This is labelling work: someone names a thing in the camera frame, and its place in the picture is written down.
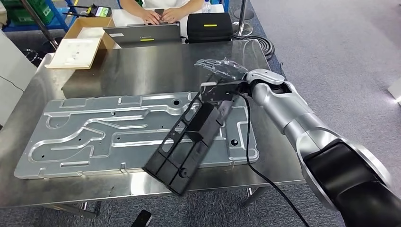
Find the person's left hand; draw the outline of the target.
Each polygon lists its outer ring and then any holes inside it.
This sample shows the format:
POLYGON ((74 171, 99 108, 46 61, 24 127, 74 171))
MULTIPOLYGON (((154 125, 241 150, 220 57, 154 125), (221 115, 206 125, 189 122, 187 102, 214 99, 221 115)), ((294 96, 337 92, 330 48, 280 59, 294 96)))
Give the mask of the person's left hand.
POLYGON ((179 21, 185 16, 185 12, 181 8, 168 8, 162 14, 162 21, 173 23, 179 21))

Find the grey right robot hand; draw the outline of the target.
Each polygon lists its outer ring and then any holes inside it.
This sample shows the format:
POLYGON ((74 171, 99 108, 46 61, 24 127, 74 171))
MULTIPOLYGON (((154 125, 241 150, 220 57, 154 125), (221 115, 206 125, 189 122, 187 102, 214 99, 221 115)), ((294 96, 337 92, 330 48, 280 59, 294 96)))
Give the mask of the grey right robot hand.
POLYGON ((194 63, 194 66, 199 66, 211 71, 226 81, 243 80, 249 72, 243 65, 236 63, 228 58, 222 60, 215 59, 199 59, 194 63))

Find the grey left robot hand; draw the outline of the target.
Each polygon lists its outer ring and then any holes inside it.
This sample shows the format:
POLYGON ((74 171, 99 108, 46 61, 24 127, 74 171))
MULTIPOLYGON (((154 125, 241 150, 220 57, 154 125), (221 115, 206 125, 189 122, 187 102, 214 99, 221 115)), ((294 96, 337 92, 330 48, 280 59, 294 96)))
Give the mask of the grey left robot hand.
POLYGON ((132 223, 131 227, 148 227, 152 220, 152 213, 142 210, 132 223))

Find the person's right hand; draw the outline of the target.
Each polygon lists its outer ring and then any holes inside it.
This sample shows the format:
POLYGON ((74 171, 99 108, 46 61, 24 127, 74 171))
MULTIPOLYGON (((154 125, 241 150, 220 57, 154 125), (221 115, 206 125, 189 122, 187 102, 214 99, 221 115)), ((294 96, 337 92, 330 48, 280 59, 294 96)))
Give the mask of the person's right hand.
POLYGON ((146 24, 152 24, 152 25, 158 25, 161 19, 158 13, 146 9, 141 10, 140 17, 146 24))

